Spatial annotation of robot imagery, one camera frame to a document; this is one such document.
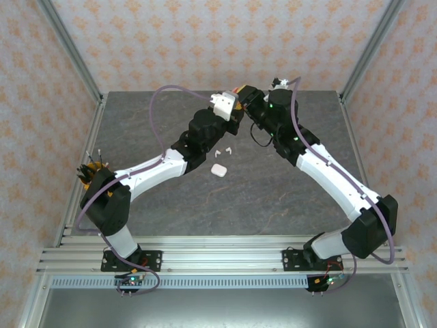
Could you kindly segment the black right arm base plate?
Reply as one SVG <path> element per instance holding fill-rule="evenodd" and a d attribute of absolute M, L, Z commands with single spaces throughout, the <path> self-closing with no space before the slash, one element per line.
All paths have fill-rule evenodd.
<path fill-rule="evenodd" d="M 281 252 L 284 271 L 343 270 L 341 256 L 320 259 L 311 250 L 288 247 Z"/>

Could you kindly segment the aluminium mounting rail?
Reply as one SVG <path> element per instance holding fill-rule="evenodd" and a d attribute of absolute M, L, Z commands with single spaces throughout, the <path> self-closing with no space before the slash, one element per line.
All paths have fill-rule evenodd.
<path fill-rule="evenodd" d="M 161 275 L 282 275 L 282 250 L 303 246 L 308 236 L 138 236 L 144 249 L 161 250 Z M 37 266 L 45 274 L 99 274 L 104 242 L 97 236 L 64 236 L 43 250 Z"/>

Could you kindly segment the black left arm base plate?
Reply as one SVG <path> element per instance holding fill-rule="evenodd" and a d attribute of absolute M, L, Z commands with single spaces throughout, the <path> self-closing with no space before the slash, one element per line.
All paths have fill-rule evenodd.
<path fill-rule="evenodd" d="M 147 267 L 155 272 L 160 271 L 162 263 L 163 252 L 158 250 L 140 250 L 134 252 L 126 260 Z M 100 270 L 102 272 L 128 272 L 133 270 L 134 267 L 130 264 L 126 264 L 117 258 L 117 256 L 110 250 L 103 251 L 102 262 Z"/>

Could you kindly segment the grey metal sheet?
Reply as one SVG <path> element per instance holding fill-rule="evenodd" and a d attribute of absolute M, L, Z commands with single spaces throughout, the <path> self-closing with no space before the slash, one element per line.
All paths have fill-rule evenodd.
<path fill-rule="evenodd" d="M 39 328 L 406 328 L 397 299 L 349 289 L 52 290 Z"/>

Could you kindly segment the aluminium frame post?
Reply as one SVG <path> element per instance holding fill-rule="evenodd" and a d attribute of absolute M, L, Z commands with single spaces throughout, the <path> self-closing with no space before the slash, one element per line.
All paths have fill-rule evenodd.
<path fill-rule="evenodd" d="M 97 102 L 100 103 L 103 99 L 102 92 L 99 90 L 97 83 L 83 59 L 83 56 L 80 54 L 76 44 L 70 33 L 68 32 L 59 12 L 57 11 L 55 4 L 52 0 L 36 0 L 39 5 L 41 11 L 47 18 L 47 21 L 52 26 L 58 40 L 63 46 L 66 54 L 70 58 L 73 66 L 78 72 L 82 82 L 84 83 L 87 91 L 90 96 Z"/>
<path fill-rule="evenodd" d="M 370 65 L 373 57 L 376 55 L 376 52 L 380 48 L 383 40 L 388 35 L 390 28 L 395 22 L 395 19 L 398 17 L 398 14 L 405 2 L 406 0 L 389 1 L 389 4 L 385 9 L 379 23 L 374 29 L 369 42 L 365 46 L 349 79 L 347 80 L 343 91 L 339 94 L 339 99 L 342 104 L 345 105 L 352 98 L 355 89 L 365 75 L 366 69 Z"/>

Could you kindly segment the aluminium frame leg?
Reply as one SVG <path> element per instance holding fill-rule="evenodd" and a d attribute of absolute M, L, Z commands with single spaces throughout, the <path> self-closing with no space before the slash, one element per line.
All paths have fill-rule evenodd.
<path fill-rule="evenodd" d="M 419 293 L 409 273 L 392 273 L 391 279 L 406 328 L 427 328 Z"/>
<path fill-rule="evenodd" d="M 38 328 L 51 289 L 52 275 L 37 275 L 30 289 L 18 328 Z"/>

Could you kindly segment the yellow pen cup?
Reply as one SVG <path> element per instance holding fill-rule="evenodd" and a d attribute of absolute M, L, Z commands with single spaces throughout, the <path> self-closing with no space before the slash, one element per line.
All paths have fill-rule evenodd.
<path fill-rule="evenodd" d="M 88 173 L 88 180 L 79 179 L 84 186 L 86 199 L 91 199 L 101 188 L 115 179 L 115 174 L 111 170 L 101 166 L 99 162 L 95 164 L 96 166 L 92 163 L 87 164 L 95 171 L 94 174 Z"/>

